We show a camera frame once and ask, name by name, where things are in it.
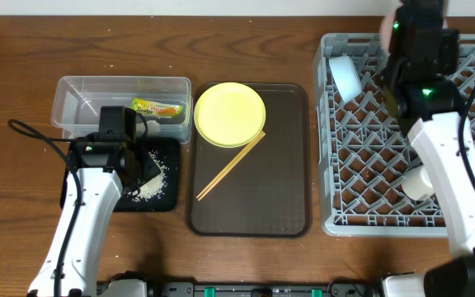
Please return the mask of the light blue bowl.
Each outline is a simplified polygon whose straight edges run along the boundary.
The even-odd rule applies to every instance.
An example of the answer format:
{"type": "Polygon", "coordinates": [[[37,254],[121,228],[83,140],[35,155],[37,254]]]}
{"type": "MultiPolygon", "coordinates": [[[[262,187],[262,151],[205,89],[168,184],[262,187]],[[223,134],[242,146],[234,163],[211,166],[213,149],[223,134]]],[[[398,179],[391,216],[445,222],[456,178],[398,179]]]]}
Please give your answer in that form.
{"type": "Polygon", "coordinates": [[[354,100],[362,93],[362,85],[354,62],[349,56],[329,59],[332,78],[344,103],[354,100]]]}

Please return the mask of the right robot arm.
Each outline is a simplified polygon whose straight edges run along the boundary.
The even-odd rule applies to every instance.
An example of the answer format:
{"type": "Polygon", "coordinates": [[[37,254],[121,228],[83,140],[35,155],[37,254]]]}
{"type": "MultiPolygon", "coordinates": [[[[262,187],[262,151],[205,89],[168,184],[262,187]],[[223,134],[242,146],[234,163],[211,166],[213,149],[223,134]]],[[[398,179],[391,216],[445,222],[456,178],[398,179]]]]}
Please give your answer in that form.
{"type": "Polygon", "coordinates": [[[475,145],[457,70],[459,31],[444,25],[445,2],[404,1],[381,25],[388,61],[380,88],[388,112],[421,159],[444,216],[452,261],[388,276],[383,296],[475,296],[475,145]]]}

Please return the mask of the yellow plate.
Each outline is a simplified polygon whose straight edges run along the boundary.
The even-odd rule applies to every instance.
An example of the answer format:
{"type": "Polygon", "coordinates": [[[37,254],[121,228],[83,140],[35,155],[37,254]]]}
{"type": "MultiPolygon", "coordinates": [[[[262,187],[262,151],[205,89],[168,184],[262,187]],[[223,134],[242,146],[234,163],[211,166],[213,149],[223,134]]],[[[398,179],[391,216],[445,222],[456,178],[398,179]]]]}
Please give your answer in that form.
{"type": "Polygon", "coordinates": [[[237,82],[222,82],[201,93],[194,109],[197,132],[222,148],[241,147],[262,132],[266,106],[258,92],[237,82]]]}

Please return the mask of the white green cup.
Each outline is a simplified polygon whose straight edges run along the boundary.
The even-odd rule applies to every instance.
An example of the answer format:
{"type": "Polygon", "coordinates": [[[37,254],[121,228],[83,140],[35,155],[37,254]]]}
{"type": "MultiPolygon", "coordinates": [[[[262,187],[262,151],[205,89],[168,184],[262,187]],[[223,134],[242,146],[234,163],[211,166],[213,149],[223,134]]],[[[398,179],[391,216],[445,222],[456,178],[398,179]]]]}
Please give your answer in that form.
{"type": "Polygon", "coordinates": [[[404,174],[402,189],[412,200],[426,200],[435,194],[424,165],[408,170],[404,174]]]}

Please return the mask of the pink bowl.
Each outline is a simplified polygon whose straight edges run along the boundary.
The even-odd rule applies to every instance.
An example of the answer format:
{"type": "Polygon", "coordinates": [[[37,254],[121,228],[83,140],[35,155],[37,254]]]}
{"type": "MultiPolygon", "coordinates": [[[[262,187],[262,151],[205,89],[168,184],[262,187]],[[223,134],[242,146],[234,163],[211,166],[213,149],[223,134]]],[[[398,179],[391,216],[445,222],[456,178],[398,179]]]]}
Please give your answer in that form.
{"type": "Polygon", "coordinates": [[[382,51],[389,55],[389,46],[391,42],[391,37],[393,34],[393,23],[395,21],[395,12],[392,10],[388,13],[382,20],[380,29],[379,29],[379,38],[381,42],[382,51]]]}

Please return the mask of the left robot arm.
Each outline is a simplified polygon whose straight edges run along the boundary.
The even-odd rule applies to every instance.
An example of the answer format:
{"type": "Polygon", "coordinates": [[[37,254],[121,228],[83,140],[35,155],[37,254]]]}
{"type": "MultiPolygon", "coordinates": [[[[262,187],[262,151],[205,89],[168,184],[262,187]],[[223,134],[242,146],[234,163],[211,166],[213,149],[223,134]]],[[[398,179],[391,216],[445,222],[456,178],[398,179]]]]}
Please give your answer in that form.
{"type": "Polygon", "coordinates": [[[112,213],[123,196],[138,194],[161,170],[142,149],[136,124],[143,116],[124,106],[101,108],[99,129],[73,139],[61,155],[67,167],[63,210],[47,257],[29,296],[94,296],[112,213]]]}

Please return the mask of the green orange snack wrapper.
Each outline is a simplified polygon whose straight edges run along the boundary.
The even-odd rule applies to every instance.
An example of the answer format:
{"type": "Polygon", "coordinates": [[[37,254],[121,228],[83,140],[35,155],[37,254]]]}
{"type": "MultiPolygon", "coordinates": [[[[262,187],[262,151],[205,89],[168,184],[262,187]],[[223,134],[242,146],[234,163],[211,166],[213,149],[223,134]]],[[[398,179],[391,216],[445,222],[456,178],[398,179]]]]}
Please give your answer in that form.
{"type": "Polygon", "coordinates": [[[145,117],[154,117],[158,119],[171,119],[177,117],[184,110],[184,106],[182,105],[161,103],[137,97],[132,99],[130,108],[145,117]]]}

